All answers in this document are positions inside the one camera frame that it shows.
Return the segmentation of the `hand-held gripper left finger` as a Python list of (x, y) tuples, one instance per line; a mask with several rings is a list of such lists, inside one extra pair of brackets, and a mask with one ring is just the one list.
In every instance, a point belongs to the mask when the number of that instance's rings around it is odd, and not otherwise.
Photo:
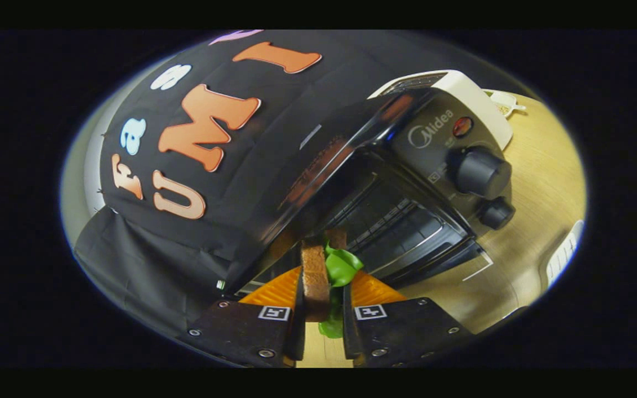
[(212, 359), (245, 368), (293, 368), (303, 359), (302, 269), (295, 267), (250, 295), (211, 304), (177, 339)]

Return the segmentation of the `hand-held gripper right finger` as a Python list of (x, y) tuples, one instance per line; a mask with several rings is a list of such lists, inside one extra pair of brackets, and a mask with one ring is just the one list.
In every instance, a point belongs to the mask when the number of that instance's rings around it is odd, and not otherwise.
[(344, 353), (356, 368), (425, 367), (474, 339), (432, 299), (406, 298), (362, 270), (344, 287)]

